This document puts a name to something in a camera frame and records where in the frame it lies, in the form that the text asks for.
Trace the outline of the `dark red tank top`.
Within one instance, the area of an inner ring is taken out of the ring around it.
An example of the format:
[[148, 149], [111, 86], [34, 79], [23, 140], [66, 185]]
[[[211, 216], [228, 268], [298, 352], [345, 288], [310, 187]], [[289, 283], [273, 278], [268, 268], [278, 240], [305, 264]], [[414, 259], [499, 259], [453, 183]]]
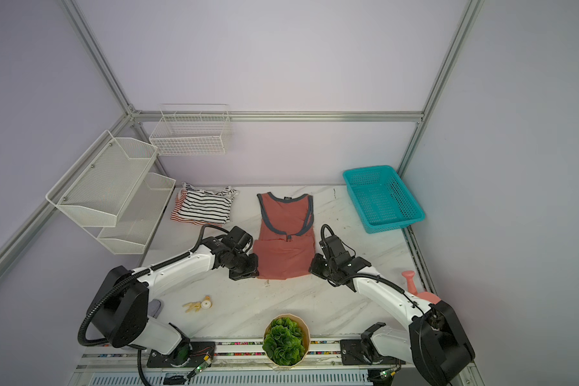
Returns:
[[313, 196], [279, 198], [258, 194], [262, 222], [253, 251], [261, 280], [288, 280], [307, 276], [315, 257]]

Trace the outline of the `black white striped tank top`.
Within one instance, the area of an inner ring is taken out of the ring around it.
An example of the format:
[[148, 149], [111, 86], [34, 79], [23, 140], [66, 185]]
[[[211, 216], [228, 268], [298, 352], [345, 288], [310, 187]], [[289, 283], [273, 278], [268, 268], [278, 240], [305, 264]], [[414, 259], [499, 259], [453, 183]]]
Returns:
[[218, 191], [195, 188], [183, 183], [180, 190], [187, 193], [182, 214], [186, 223], [194, 225], [224, 225], [230, 221], [233, 201], [239, 191], [226, 187]]

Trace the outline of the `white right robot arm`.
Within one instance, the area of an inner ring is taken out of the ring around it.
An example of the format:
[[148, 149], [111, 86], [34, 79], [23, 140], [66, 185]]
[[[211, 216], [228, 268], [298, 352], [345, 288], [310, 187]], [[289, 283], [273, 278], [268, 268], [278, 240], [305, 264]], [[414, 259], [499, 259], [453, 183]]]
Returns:
[[359, 340], [360, 360], [410, 363], [430, 385], [451, 385], [474, 361], [474, 348], [452, 306], [420, 298], [383, 277], [329, 225], [320, 228], [320, 237], [322, 252], [315, 255], [310, 272], [334, 287], [345, 286], [370, 299], [401, 325], [397, 330], [378, 322], [365, 330]]

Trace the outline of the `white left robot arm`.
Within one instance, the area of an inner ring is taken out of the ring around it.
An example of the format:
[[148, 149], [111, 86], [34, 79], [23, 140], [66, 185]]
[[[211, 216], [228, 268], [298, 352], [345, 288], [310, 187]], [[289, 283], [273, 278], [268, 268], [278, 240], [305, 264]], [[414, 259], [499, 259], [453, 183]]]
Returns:
[[205, 236], [207, 229], [202, 226], [195, 245], [175, 257], [133, 270], [122, 265], [110, 270], [77, 331], [80, 346], [130, 347], [138, 357], [143, 352], [157, 354], [175, 368], [192, 365], [196, 358], [210, 362], [215, 346], [194, 349], [181, 330], [177, 310], [160, 318], [151, 311], [154, 300], [167, 300], [175, 307], [187, 289], [223, 295], [236, 289], [238, 281], [259, 275], [249, 233], [238, 226], [216, 227], [217, 235]]

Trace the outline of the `red white striped tank top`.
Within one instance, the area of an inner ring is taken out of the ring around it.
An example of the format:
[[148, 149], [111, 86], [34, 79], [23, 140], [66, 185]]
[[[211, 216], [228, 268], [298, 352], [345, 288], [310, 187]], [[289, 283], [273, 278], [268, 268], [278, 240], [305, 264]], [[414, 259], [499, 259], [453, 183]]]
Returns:
[[184, 203], [186, 197], [187, 197], [187, 193], [184, 190], [180, 190], [179, 193], [177, 194], [177, 196], [175, 198], [175, 207], [170, 214], [170, 218], [173, 221], [180, 222], [180, 223], [186, 223], [187, 222], [187, 220], [184, 218], [184, 216], [182, 214], [183, 203]]

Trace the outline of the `small yellow white toy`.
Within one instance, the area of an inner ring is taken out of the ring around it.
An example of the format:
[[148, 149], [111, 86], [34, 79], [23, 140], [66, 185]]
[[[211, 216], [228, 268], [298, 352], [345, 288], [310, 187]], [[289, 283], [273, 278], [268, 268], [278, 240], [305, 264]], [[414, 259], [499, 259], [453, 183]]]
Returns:
[[208, 310], [212, 307], [212, 298], [210, 296], [205, 296], [199, 302], [188, 302], [183, 304], [183, 309], [185, 313], [189, 312], [200, 312], [201, 310]]

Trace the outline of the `pink watering can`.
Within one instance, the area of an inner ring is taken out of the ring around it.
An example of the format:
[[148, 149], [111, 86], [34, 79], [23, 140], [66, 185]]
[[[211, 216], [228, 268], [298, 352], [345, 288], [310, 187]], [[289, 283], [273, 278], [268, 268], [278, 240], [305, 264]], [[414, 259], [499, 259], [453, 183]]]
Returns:
[[418, 288], [416, 287], [414, 277], [416, 273], [413, 270], [406, 270], [401, 273], [401, 275], [405, 278], [407, 283], [407, 288], [410, 294], [423, 299], [430, 304], [437, 304], [441, 301], [441, 299], [436, 295], [428, 291], [419, 292]]

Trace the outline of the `teal plastic basket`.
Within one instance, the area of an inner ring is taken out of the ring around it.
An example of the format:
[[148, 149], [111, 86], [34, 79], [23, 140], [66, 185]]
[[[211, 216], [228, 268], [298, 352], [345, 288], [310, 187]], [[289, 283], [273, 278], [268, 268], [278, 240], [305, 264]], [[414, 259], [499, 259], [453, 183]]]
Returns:
[[426, 218], [418, 201], [390, 166], [346, 170], [343, 177], [368, 234], [407, 228]]

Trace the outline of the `green plant in pot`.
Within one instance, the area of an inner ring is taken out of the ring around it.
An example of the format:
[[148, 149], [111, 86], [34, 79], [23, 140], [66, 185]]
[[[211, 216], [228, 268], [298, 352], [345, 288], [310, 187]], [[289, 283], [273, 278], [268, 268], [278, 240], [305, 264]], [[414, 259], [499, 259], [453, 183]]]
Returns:
[[295, 367], [309, 352], [310, 330], [296, 315], [279, 315], [267, 326], [262, 349], [279, 367]]

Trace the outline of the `grey oval pad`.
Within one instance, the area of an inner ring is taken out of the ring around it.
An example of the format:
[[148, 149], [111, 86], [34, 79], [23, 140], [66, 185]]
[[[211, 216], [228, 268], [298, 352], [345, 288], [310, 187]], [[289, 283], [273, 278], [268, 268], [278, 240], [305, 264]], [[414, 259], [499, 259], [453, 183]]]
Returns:
[[163, 303], [159, 299], [151, 300], [147, 305], [147, 315], [151, 318], [157, 318], [163, 308]]

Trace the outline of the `white mesh lower shelf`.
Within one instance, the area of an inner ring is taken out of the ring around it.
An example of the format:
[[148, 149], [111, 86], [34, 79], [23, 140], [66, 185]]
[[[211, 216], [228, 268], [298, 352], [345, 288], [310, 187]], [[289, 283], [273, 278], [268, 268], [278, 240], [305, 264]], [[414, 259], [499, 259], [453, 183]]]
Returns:
[[97, 241], [115, 255], [144, 254], [174, 190], [174, 179], [148, 173], [117, 225], [103, 228]]

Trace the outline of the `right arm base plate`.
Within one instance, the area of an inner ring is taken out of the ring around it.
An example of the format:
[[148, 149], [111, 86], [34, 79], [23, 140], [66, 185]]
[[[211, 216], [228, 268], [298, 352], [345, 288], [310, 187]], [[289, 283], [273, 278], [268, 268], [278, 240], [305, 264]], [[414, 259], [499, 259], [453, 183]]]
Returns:
[[405, 361], [391, 356], [382, 356], [372, 344], [364, 344], [361, 339], [340, 341], [343, 365], [404, 365]]

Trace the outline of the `aluminium front rail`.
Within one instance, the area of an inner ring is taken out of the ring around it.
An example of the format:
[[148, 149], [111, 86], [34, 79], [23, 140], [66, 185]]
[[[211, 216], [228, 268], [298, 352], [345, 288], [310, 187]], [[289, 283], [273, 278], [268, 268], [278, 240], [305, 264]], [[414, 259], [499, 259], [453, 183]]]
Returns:
[[[343, 339], [349, 335], [316, 336], [310, 342], [309, 352], [294, 370], [342, 368]], [[282, 371], [262, 349], [262, 338], [217, 339], [212, 359], [212, 370], [217, 371]], [[126, 372], [137, 368], [135, 349], [117, 349], [110, 346], [89, 347], [79, 360], [78, 372]]]

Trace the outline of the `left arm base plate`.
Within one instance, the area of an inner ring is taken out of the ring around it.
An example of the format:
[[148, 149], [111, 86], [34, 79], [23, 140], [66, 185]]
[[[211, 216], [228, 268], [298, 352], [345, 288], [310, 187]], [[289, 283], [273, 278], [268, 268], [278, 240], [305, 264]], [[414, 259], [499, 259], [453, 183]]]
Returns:
[[168, 355], [153, 350], [146, 362], [148, 368], [196, 368], [204, 358], [214, 357], [216, 343], [213, 341], [191, 341], [180, 344]]

